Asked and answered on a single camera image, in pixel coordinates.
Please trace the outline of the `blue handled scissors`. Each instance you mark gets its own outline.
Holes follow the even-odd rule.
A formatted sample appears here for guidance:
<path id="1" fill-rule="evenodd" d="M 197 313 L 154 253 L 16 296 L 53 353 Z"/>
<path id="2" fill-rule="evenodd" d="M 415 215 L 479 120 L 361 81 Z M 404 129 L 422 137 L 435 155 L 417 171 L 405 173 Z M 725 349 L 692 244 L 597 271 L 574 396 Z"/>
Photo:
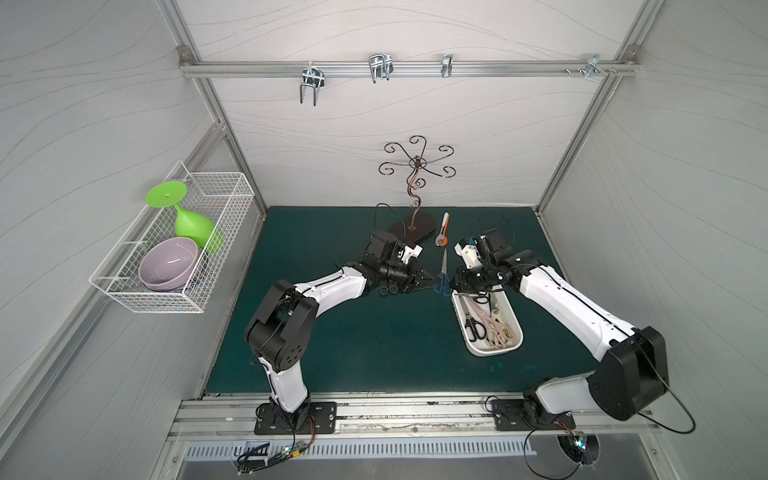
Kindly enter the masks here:
<path id="1" fill-rule="evenodd" d="M 441 268 L 436 278 L 436 283 L 433 285 L 433 290 L 443 296 L 451 295 L 450 278 L 448 276 L 448 252 L 446 250 L 442 253 Z"/>

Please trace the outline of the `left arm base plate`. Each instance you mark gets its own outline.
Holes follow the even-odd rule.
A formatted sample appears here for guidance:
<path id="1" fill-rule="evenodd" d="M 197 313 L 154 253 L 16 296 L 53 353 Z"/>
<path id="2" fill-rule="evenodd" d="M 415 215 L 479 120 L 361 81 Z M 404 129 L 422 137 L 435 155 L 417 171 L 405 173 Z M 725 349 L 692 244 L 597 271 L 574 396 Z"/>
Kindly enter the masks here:
<path id="1" fill-rule="evenodd" d="M 258 436 L 326 435 L 335 431 L 337 404 L 305 401 L 295 412 L 286 412 L 270 401 L 259 405 L 255 414 L 253 433 Z"/>

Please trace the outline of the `large black scissors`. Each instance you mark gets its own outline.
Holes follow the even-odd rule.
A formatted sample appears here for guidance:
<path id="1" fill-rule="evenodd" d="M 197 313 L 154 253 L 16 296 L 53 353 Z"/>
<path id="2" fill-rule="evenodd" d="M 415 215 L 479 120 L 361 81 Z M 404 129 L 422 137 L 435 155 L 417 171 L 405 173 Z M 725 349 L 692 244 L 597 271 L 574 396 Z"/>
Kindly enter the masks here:
<path id="1" fill-rule="evenodd" d="M 378 292 L 381 296 L 397 295 L 400 292 L 400 288 L 395 283 L 389 283 L 382 285 L 378 288 Z"/>

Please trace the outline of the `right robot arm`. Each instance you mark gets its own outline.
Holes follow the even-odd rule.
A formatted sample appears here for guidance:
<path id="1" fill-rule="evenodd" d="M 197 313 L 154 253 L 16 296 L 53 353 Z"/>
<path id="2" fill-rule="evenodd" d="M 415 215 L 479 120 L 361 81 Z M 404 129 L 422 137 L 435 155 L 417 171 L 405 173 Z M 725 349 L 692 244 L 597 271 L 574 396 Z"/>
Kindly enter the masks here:
<path id="1" fill-rule="evenodd" d="M 509 287 L 564 325 L 598 361 L 592 372 L 552 378 L 525 393 L 524 417 L 543 426 L 560 414 L 601 410 L 626 421 L 670 391 L 666 342 L 654 328 L 638 329 L 569 284 L 536 254 L 482 254 L 456 246 L 463 265 L 452 280 L 461 293 Z"/>

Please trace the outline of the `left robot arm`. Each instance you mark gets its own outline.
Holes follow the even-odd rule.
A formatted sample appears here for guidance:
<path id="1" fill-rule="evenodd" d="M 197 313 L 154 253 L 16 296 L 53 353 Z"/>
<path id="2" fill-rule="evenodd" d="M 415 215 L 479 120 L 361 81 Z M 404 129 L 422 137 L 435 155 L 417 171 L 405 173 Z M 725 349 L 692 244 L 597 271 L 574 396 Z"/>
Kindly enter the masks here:
<path id="1" fill-rule="evenodd" d="M 297 284 L 275 282 L 244 333 L 252 359 L 265 371 L 273 405 L 285 415 L 306 414 L 309 392 L 302 376 L 301 358 L 322 314 L 380 286 L 395 287 L 398 293 L 407 294 L 429 289 L 436 283 L 437 277 L 415 259 L 406 264 L 352 261 L 316 280 Z"/>

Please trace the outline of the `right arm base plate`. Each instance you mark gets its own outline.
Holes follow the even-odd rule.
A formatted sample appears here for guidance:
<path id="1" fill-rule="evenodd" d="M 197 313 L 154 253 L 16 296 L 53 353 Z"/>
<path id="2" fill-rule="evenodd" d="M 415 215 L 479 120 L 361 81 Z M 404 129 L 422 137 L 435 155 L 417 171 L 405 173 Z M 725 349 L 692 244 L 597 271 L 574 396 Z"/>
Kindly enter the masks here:
<path id="1" fill-rule="evenodd" d="M 553 414 L 537 401 L 528 398 L 501 399 L 489 397 L 485 402 L 497 431 L 531 430 L 575 430 L 576 423 L 571 414 Z"/>

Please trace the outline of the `black handled scissors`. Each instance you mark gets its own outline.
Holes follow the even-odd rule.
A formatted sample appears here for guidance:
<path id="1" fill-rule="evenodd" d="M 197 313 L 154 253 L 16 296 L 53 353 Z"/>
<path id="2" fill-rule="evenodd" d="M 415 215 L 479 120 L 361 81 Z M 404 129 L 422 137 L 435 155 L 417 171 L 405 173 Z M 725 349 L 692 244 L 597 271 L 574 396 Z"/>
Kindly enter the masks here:
<path id="1" fill-rule="evenodd" d="M 476 314 L 467 312 L 464 315 L 464 331 L 470 343 L 484 341 L 487 338 L 487 329 Z"/>

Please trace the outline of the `white storage box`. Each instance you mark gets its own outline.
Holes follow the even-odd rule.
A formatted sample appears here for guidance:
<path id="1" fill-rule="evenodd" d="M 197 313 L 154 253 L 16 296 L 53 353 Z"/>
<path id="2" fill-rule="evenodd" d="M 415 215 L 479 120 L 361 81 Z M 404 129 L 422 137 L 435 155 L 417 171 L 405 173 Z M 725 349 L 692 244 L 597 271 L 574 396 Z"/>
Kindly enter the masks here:
<path id="1" fill-rule="evenodd" d="M 473 355 L 501 355 L 522 345 L 522 328 L 503 291 L 453 291 L 451 302 L 465 346 Z"/>

